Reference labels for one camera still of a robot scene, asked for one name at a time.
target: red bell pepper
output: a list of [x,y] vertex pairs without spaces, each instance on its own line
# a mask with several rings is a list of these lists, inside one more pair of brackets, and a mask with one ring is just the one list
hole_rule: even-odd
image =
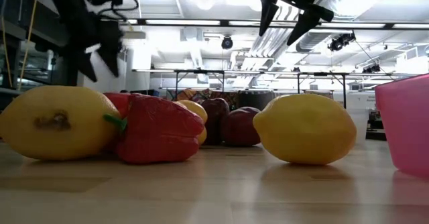
[[197,153],[203,129],[198,115],[171,101],[132,95],[117,155],[130,164],[185,161]]
[[124,119],[128,116],[128,105],[130,93],[105,93],[105,96],[114,104]]

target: ceiling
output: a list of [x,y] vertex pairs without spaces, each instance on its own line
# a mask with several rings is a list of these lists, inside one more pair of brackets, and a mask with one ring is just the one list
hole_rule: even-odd
[[[50,0],[41,0],[52,8]],[[124,13],[128,18],[145,19],[259,19],[259,0],[138,0],[136,10]],[[316,3],[329,7],[336,13],[336,21],[388,21],[388,22],[427,22],[429,20],[429,0],[316,0]],[[133,7],[133,0],[124,0],[122,7]],[[277,20],[295,20],[298,10],[279,2],[281,11]],[[102,7],[92,7],[98,11]],[[155,68],[188,68],[187,60],[200,58],[203,68],[230,68],[237,70],[291,71],[300,67],[301,71],[361,72],[372,62],[380,64],[386,72],[398,72],[397,59],[408,50],[416,51],[418,46],[429,45],[427,31],[355,31],[357,41],[339,52],[330,52],[327,45],[339,35],[332,31],[314,33],[301,40],[311,42],[307,51],[297,50],[297,45],[287,47],[290,30],[270,29],[264,37],[258,36],[257,28],[242,27],[199,27],[197,43],[186,40],[185,27],[133,27],[144,31],[144,42],[151,49],[151,63]],[[231,36],[234,46],[223,50],[223,36]],[[264,57],[266,61],[255,58]]]

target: pink container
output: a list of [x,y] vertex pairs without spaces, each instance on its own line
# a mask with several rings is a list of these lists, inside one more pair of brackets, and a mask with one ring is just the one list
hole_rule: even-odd
[[429,74],[375,87],[396,168],[429,176]]

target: robotic claw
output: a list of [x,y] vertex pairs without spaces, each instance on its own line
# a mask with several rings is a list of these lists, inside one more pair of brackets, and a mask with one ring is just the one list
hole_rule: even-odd
[[[259,35],[262,36],[273,21],[274,15],[279,9],[275,4],[278,0],[261,0],[261,26]],[[334,18],[334,12],[327,10],[319,5],[313,4],[314,0],[282,0],[298,9],[304,10],[303,14],[299,14],[298,23],[290,34],[287,42],[288,46],[293,44],[297,39],[303,36],[306,32],[316,27],[320,19],[331,22]]]
[[87,0],[93,5],[111,2],[111,10],[119,18],[88,12],[84,0],[53,0],[61,22],[66,26],[70,39],[63,47],[60,55],[64,60],[76,64],[81,73],[92,81],[97,81],[93,65],[90,62],[91,53],[85,53],[88,47],[100,44],[97,50],[99,56],[116,77],[119,76],[117,55],[122,49],[122,31],[119,20],[126,20],[114,6],[122,5],[123,0]]

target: wooden floor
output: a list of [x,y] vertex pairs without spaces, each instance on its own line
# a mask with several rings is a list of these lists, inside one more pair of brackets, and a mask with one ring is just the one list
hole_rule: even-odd
[[184,163],[38,162],[0,144],[0,223],[429,223],[429,181],[368,141],[325,167],[261,147],[205,148]]

